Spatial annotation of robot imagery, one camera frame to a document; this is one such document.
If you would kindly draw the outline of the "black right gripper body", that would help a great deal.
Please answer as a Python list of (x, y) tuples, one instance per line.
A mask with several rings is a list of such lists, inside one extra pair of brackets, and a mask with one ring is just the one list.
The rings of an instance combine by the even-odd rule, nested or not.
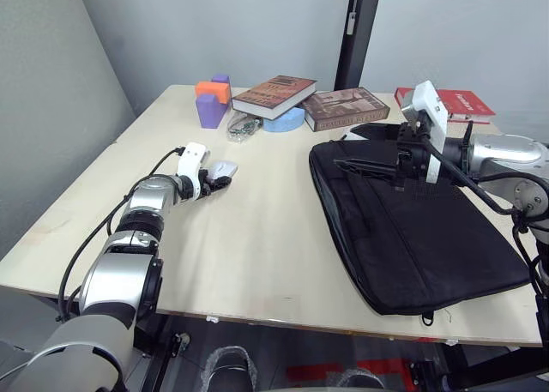
[(397, 137), (396, 179), (425, 178), (429, 166), (430, 154), (425, 149), (424, 140), (429, 140), (428, 131), (415, 128), (410, 124), (400, 125)]

